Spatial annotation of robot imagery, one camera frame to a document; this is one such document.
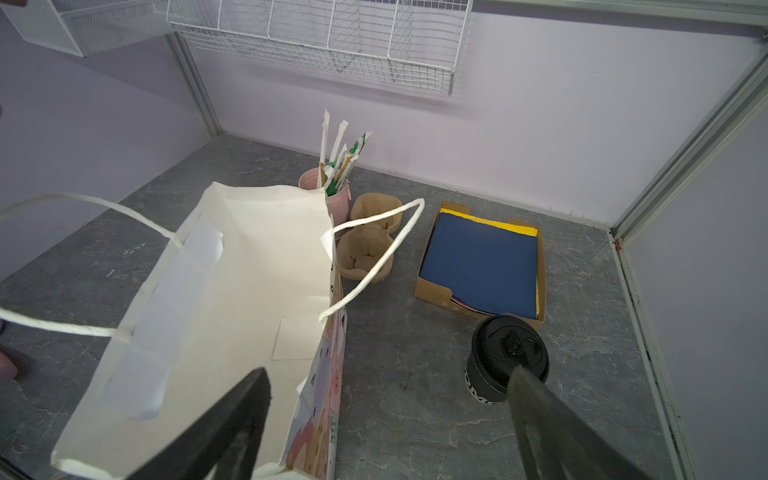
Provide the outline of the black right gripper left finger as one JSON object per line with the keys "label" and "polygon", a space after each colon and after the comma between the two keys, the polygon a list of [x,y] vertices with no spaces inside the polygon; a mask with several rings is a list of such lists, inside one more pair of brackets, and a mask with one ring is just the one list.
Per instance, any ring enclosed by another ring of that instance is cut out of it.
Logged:
{"label": "black right gripper left finger", "polygon": [[263,367],[252,370],[132,479],[249,479],[271,402]]}

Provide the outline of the wrapped straws bundle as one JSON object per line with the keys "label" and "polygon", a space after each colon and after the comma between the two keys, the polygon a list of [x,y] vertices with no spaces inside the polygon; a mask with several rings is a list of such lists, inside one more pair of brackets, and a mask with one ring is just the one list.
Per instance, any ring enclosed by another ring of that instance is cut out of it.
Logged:
{"label": "wrapped straws bundle", "polygon": [[336,131],[331,131],[331,115],[323,112],[321,123],[320,157],[316,187],[321,188],[327,197],[336,195],[347,185],[351,171],[362,155],[363,150],[373,136],[366,131],[355,141],[346,142],[349,122],[342,120]]}

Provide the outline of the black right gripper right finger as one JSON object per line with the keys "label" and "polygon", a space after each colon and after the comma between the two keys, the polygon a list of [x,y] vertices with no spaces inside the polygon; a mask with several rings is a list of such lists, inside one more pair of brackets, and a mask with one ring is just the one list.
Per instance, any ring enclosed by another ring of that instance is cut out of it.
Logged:
{"label": "black right gripper right finger", "polygon": [[538,377],[518,366],[507,404],[528,479],[647,479]]}

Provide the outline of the black paper coffee cup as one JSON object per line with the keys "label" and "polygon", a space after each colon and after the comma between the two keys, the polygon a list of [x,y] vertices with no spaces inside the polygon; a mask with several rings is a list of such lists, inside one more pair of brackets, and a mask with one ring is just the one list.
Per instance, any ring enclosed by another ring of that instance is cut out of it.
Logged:
{"label": "black paper coffee cup", "polygon": [[499,387],[494,380],[488,379],[472,355],[466,363],[464,381],[471,396],[482,404],[495,405],[507,401],[506,388]]}

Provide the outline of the white cartoon gift bag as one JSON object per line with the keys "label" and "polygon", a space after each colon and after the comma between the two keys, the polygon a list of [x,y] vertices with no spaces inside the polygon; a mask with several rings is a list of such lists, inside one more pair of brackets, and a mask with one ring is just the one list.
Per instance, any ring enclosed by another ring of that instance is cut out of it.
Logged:
{"label": "white cartoon gift bag", "polygon": [[335,473],[347,305],[325,194],[211,184],[167,244],[120,323],[3,320],[109,343],[51,454],[54,468],[125,479],[246,374],[272,401],[249,479]]}

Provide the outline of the stacked pulp cup carriers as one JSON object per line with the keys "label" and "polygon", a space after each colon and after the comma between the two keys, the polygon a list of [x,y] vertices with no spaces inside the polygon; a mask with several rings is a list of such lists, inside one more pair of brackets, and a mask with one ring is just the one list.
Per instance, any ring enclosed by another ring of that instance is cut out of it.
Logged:
{"label": "stacked pulp cup carriers", "polygon": [[[350,213],[351,220],[385,213],[402,206],[402,202],[383,193],[359,196]],[[347,280],[362,280],[393,243],[393,235],[401,226],[403,213],[376,222],[347,229],[336,252],[340,275]]]}

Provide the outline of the pink metal straw bucket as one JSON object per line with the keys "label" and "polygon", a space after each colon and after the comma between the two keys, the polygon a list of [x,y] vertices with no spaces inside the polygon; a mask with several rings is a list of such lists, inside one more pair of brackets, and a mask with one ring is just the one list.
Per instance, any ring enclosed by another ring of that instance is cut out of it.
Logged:
{"label": "pink metal straw bucket", "polygon": [[[298,186],[304,190],[315,190],[318,178],[319,168],[312,168],[301,175],[298,181]],[[349,183],[336,194],[326,198],[327,209],[335,225],[345,223],[349,219],[351,199],[352,195]]]}

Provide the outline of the black coffee cup lid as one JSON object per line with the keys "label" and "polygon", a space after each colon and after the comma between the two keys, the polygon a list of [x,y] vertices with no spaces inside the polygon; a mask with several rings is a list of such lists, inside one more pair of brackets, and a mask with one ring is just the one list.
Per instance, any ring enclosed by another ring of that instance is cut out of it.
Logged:
{"label": "black coffee cup lid", "polygon": [[547,347],[538,332],[514,315],[498,315],[482,321],[471,341],[472,355],[483,374],[505,387],[516,367],[529,370],[545,383],[550,370]]}

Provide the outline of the purple pink spatula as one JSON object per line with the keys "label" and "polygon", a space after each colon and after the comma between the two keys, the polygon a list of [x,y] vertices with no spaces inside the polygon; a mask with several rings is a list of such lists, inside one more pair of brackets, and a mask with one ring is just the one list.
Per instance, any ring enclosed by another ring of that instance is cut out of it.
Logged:
{"label": "purple pink spatula", "polygon": [[5,384],[14,380],[18,375],[18,367],[2,351],[0,351],[0,383]]}

